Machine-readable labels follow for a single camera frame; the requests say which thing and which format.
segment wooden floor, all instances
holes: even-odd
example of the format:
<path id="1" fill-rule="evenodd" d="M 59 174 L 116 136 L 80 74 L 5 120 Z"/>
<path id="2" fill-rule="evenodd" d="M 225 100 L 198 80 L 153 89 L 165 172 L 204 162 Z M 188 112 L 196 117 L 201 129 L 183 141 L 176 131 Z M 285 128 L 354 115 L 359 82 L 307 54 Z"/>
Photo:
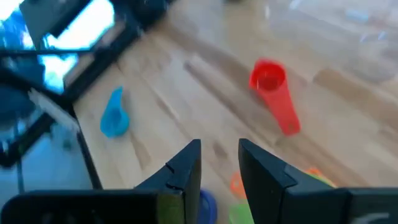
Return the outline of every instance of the wooden floor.
<path id="1" fill-rule="evenodd" d="M 133 188 L 194 138 L 202 140 L 202 187 L 214 193 L 221 223 L 239 202 L 229 191 L 239 170 L 239 138 L 299 169 L 316 167 L 337 186 L 398 185 L 395 73 L 364 75 L 369 70 L 352 60 L 354 53 L 363 56 L 361 49 L 348 55 L 333 44 L 312 48 L 321 40 L 314 35 L 306 42 L 280 35 L 269 25 L 270 10 L 272 15 L 260 0 L 177 0 L 160 24 L 105 71 L 75 104 L 104 188 Z M 383 55 L 372 55 L 374 65 L 387 63 Z M 295 136 L 281 133 L 248 88 L 260 57 L 287 69 L 302 124 Z M 118 86 L 124 87 L 131 126 L 123 137 L 107 139 L 100 119 Z"/>

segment red measuring cup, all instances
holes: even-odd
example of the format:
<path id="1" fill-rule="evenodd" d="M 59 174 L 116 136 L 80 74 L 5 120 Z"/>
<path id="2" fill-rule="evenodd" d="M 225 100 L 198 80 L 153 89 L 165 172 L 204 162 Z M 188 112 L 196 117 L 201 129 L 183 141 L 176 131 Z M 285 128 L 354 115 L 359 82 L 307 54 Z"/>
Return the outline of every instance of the red measuring cup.
<path id="1" fill-rule="evenodd" d="M 300 121 L 294 110 L 283 66 L 259 59 L 250 76 L 249 85 L 264 99 L 285 135 L 300 131 Z"/>

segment red cup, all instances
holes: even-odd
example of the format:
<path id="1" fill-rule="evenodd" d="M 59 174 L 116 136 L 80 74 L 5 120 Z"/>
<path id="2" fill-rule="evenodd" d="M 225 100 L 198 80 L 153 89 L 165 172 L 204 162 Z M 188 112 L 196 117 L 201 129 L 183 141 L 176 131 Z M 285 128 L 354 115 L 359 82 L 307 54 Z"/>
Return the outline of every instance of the red cup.
<path id="1" fill-rule="evenodd" d="M 285 135 L 300 131 L 300 121 L 290 98 L 283 66 L 259 59 L 250 76 L 249 85 L 264 99 Z"/>

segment blue object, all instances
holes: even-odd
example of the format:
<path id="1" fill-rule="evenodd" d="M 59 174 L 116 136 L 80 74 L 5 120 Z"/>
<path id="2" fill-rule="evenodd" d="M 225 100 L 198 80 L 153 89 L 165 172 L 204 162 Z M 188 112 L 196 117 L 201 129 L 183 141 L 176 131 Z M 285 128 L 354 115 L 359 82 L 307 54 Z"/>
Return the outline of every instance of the blue object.
<path id="1" fill-rule="evenodd" d="M 121 105 L 122 92 L 122 86 L 113 91 L 101 118 L 101 131 L 108 138 L 121 136 L 129 127 L 129 116 Z"/>
<path id="2" fill-rule="evenodd" d="M 200 190 L 198 224 L 215 224 L 217 221 L 217 203 L 207 190 Z"/>

